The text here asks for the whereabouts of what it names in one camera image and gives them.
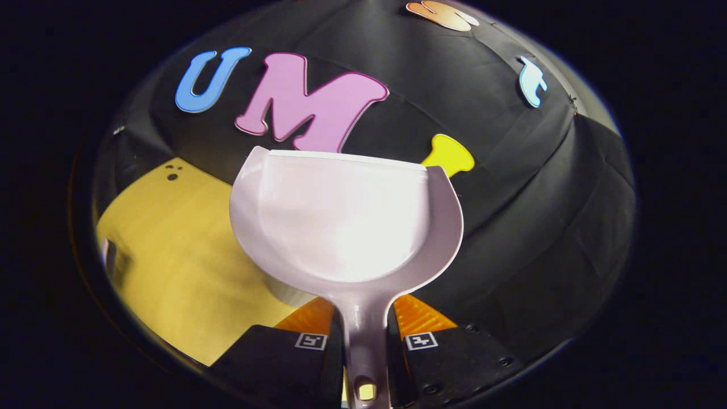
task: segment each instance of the hole in dustpan handle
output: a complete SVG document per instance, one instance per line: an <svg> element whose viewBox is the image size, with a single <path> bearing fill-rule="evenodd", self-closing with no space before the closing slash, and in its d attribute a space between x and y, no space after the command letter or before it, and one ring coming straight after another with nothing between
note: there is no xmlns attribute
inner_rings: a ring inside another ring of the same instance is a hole
<svg viewBox="0 0 727 409"><path fill-rule="evenodd" d="M390 303L339 306L350 409L390 409L386 316Z"/></svg>

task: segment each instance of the letter u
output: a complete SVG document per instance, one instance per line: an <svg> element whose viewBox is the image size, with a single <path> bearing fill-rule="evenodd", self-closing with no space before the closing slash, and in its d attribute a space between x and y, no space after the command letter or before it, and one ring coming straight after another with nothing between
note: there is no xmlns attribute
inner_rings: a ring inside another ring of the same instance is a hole
<svg viewBox="0 0 727 409"><path fill-rule="evenodd" d="M250 55L250 52L252 52L252 49L248 47L235 47L223 52L220 66L217 67L209 86L201 95L195 95L192 89L195 82L197 82L199 73L202 72L202 68L217 55L217 52L207 51L194 57L189 63L189 68L182 77L179 87L177 87L177 94L174 96L174 101L179 109L193 114L210 109L222 94L222 88L225 87L237 62Z"/></svg>

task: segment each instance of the screw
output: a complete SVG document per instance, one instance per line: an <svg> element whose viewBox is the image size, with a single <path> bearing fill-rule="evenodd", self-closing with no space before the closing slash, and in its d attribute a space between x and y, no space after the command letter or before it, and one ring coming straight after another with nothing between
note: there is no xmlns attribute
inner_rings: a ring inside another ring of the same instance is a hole
<svg viewBox="0 0 727 409"><path fill-rule="evenodd" d="M499 361L499 363L500 363L500 365L502 365L502 366L504 366L504 367L508 367L508 366L510 366L510 365L512 365L512 364L513 364L513 358L511 358L511 357L505 357L505 358L502 358L502 359L501 359L501 360Z"/></svg>
<svg viewBox="0 0 727 409"><path fill-rule="evenodd" d="M439 392L439 389L439 385L427 385L422 389L422 391L424 391L425 394L435 394Z"/></svg>

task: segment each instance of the dustpan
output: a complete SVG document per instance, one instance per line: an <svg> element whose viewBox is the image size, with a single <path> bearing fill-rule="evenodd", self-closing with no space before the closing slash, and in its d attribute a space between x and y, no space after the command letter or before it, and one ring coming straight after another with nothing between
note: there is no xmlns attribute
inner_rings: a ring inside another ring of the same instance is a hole
<svg viewBox="0 0 727 409"><path fill-rule="evenodd" d="M340 311L349 407L390 408L391 303L441 274L462 242L444 169L258 146L233 184L230 220L263 271Z"/></svg>

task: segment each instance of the pink letter m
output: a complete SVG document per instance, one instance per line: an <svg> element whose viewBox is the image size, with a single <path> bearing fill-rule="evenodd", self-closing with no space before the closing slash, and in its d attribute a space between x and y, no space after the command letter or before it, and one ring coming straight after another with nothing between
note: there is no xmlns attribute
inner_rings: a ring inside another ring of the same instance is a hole
<svg viewBox="0 0 727 409"><path fill-rule="evenodd" d="M265 134L270 107L273 137L282 141L312 118L308 131L293 140L301 151L341 152L358 118L389 95L384 84L360 73L343 74L309 95L305 57L277 52L265 58L265 65L268 69L235 126L253 135Z"/></svg>

